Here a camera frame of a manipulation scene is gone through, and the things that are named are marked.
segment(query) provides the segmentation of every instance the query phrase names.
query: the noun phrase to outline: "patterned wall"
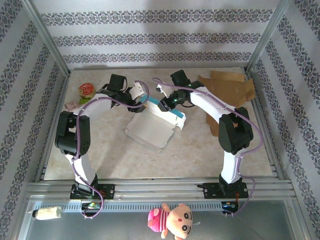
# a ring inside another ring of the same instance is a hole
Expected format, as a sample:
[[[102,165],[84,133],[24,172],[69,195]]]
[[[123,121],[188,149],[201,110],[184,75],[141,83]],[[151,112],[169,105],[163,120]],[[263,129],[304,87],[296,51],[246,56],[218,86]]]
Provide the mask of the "patterned wall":
[[[35,0],[70,69],[245,67],[279,0]]]
[[[255,85],[311,239],[320,239],[320,6],[293,0],[256,64]]]
[[[65,76],[19,0],[0,0],[0,240],[11,239]]]

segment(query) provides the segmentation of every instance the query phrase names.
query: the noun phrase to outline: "cardboard box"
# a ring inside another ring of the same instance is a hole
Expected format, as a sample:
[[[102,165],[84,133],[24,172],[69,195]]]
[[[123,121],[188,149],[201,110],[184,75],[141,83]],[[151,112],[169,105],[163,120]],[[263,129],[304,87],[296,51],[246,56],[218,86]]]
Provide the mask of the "cardboard box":
[[[199,75],[199,81],[219,99],[225,103],[241,107],[244,103],[255,98],[255,86],[252,79],[245,81],[242,73],[225,71],[211,71],[211,78],[204,78]],[[210,126],[213,136],[219,136],[219,123],[209,114],[206,116],[206,123]]]

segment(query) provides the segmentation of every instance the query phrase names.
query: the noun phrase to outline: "pink stuffed toy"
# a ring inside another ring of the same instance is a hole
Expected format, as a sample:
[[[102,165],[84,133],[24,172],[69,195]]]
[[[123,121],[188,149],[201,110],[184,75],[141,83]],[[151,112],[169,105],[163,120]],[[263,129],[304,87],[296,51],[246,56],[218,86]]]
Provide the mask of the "pink stuffed toy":
[[[163,239],[166,238],[169,230],[174,234],[175,240],[184,240],[191,231],[192,217],[191,209],[183,203],[173,210],[163,203],[162,208],[154,208],[149,212],[148,227],[154,232],[161,232]]]

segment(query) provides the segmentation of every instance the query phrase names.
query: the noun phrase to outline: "metal bar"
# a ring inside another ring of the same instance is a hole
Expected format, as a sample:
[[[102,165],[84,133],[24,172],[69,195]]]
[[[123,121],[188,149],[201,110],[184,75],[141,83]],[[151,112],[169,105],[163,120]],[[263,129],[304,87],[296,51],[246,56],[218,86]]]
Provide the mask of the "metal bar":
[[[29,202],[22,205],[20,212],[22,213],[19,216],[19,219],[23,221],[20,224],[16,224],[14,227],[14,235],[12,235],[12,239],[25,240],[27,239],[28,230],[30,227],[30,223],[32,220],[32,210],[34,208],[34,203]]]
[[[249,62],[247,64],[247,73],[252,70],[252,67],[256,65],[261,53],[263,52],[267,42],[269,41],[272,33],[276,29],[280,19],[282,18],[283,14],[285,13],[289,3],[291,0],[280,0],[277,7],[275,8],[270,21],[268,22],[258,44],[256,45]]]
[[[295,239],[311,240],[305,219],[302,216],[298,200],[285,200],[284,205]]]
[[[61,94],[60,94],[59,99],[58,99],[58,104],[57,104],[57,107],[56,107],[56,109],[54,111],[52,124],[50,126],[50,130],[49,130],[49,133],[48,133],[47,141],[45,143],[45,147],[44,147],[44,150],[43,150],[43,155],[42,155],[42,158],[40,160],[38,172],[36,173],[35,182],[39,182],[41,180],[41,176],[44,174],[44,166],[46,164],[48,164],[50,153],[51,153],[51,149],[52,149],[52,146],[53,146],[54,140],[55,140],[55,132],[56,132],[57,126],[58,126],[59,114],[61,113],[62,108],[64,106],[64,101],[65,101],[65,97],[66,97],[66,94],[67,94],[69,80],[70,80],[70,75],[68,74],[66,76],[66,79],[63,82],[63,87],[62,87]]]
[[[38,32],[40,33],[44,43],[49,48],[50,53],[54,57],[54,60],[57,62],[60,69],[63,70],[64,74],[69,75],[70,70],[69,70],[62,54],[60,53],[53,37],[51,36],[46,24],[44,23],[44,21],[41,17],[41,14],[39,13],[34,2],[32,0],[22,0],[22,4],[25,7],[29,17],[33,21],[34,25],[38,29]]]
[[[273,143],[271,140],[268,126],[267,126],[266,120],[265,120],[263,112],[262,112],[262,107],[261,107],[259,100],[257,98],[252,100],[252,106],[253,106],[253,109],[255,112],[255,117],[258,121],[259,128],[260,128],[262,135],[263,135],[264,146],[265,146],[265,150],[268,155],[268,158],[272,162],[272,164],[274,165],[278,178],[280,180],[284,180],[286,178],[282,172],[279,160],[277,158],[276,151],[274,149],[274,146],[273,146]]]
[[[176,202],[206,201],[197,184],[218,183],[217,178],[196,179],[109,179],[99,181],[102,184],[115,184],[114,200],[106,202]],[[25,201],[70,201],[70,190],[74,181],[44,181],[29,183]],[[248,191],[253,187],[247,183]],[[256,178],[256,187],[251,201],[295,199],[296,193],[290,180],[277,178]]]
[[[171,209],[176,208],[179,203],[171,203]],[[197,202],[191,201],[187,203],[192,211],[200,212],[215,212],[222,211],[221,201],[207,201]],[[108,202],[103,206],[102,213],[148,213],[154,208],[161,208],[162,202]],[[34,210],[39,208],[47,208],[53,206],[60,206],[64,213],[78,213],[81,209],[81,202],[35,202]]]
[[[278,178],[272,176],[253,176],[256,183],[278,183]],[[43,180],[37,183],[29,183],[29,186],[35,185],[72,185],[74,180]],[[116,184],[116,185],[176,185],[176,184],[201,184],[201,183],[218,183],[218,177],[179,177],[179,178],[113,178],[99,179],[100,184]],[[291,183],[291,180],[282,180],[281,183]]]

